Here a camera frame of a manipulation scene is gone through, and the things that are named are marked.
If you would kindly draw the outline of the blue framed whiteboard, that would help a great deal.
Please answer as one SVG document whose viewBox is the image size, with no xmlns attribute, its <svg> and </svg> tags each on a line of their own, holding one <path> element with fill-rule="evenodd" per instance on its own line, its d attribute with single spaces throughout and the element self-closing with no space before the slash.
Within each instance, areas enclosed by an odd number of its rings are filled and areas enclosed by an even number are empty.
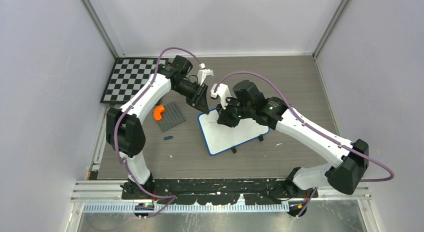
<svg viewBox="0 0 424 232">
<path fill-rule="evenodd" d="M 198 115 L 198 123 L 202 132 L 207 151 L 210 155 L 217 155 L 231 150 L 241 144 L 258 139 L 269 133 L 270 128 L 257 124 L 253 119 L 242 119 L 234 127 L 218 124 L 218 112 L 210 110 L 208 114 Z"/>
</svg>

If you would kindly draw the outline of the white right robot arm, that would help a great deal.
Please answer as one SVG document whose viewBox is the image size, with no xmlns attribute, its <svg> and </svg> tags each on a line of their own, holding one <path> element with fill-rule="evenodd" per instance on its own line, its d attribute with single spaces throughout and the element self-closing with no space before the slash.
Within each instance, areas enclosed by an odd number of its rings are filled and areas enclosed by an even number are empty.
<svg viewBox="0 0 424 232">
<path fill-rule="evenodd" d="M 331 186 L 347 195 L 354 193 L 369 165 L 363 158 L 369 153 L 365 141 L 338 138 L 301 117 L 283 99 L 266 98 L 249 80 L 237 83 L 232 90 L 234 97 L 225 84 L 214 84 L 211 89 L 211 97 L 220 98 L 216 106 L 218 124 L 234 128 L 241 120 L 252 119 L 259 125 L 295 138 L 327 161 L 320 166 L 294 168 L 284 182 L 288 195 L 298 197 L 305 190 L 322 186 Z"/>
</svg>

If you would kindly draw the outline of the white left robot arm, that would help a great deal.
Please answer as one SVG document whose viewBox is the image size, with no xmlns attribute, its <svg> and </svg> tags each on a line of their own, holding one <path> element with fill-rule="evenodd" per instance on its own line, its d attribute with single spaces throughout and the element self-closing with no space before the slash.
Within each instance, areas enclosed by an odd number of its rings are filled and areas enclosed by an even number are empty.
<svg viewBox="0 0 424 232">
<path fill-rule="evenodd" d="M 136 183 L 134 192 L 142 199 L 149 198 L 154 190 L 150 183 L 153 176 L 143 155 L 146 144 L 143 122 L 155 104 L 168 92 L 175 91 L 185 97 L 189 106 L 209 113 L 205 79 L 214 72 L 200 63 L 197 81 L 193 82 L 186 77 L 192 67 L 182 56 L 176 56 L 170 63 L 157 64 L 147 83 L 132 99 L 106 113 L 106 141 L 115 150 L 119 162 L 128 168 L 129 180 Z"/>
</svg>

